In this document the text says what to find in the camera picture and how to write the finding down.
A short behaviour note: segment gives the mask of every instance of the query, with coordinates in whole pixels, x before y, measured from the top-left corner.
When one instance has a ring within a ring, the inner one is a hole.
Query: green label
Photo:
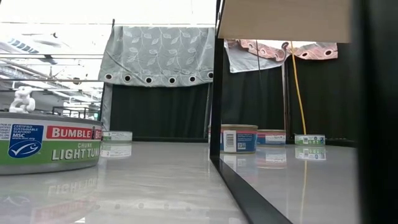
[[[0,141],[0,164],[29,165],[97,160],[100,156],[100,145],[100,141],[43,141],[38,153],[24,158],[13,158],[8,154],[9,141]]]

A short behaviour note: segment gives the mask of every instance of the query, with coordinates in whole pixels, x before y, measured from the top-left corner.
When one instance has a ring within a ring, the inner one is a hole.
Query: glossy floor
[[[0,176],[0,223],[246,223],[207,144],[103,144],[96,167]]]
[[[353,148],[258,147],[221,158],[294,224],[358,223]]]

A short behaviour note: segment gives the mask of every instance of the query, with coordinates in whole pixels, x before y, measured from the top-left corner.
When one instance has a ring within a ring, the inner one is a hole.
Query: black backdrop
[[[298,82],[307,133],[354,139],[354,84],[349,80],[349,46],[338,45],[334,60],[297,58]],[[225,57],[223,124],[255,124],[284,128],[282,69],[230,73]],[[291,133],[302,133],[292,59],[288,58]],[[135,137],[203,138],[208,85],[180,88],[113,86],[111,130],[132,131]]]

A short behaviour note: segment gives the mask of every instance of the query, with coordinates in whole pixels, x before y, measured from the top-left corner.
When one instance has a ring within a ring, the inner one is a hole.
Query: white figurine
[[[12,113],[28,113],[28,111],[35,110],[35,100],[30,97],[32,90],[30,86],[20,86],[18,90],[15,91],[15,98],[10,105],[9,111]]]

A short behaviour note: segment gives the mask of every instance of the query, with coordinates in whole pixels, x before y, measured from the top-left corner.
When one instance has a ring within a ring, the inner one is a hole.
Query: wooden board
[[[350,0],[224,0],[219,38],[347,43]]]

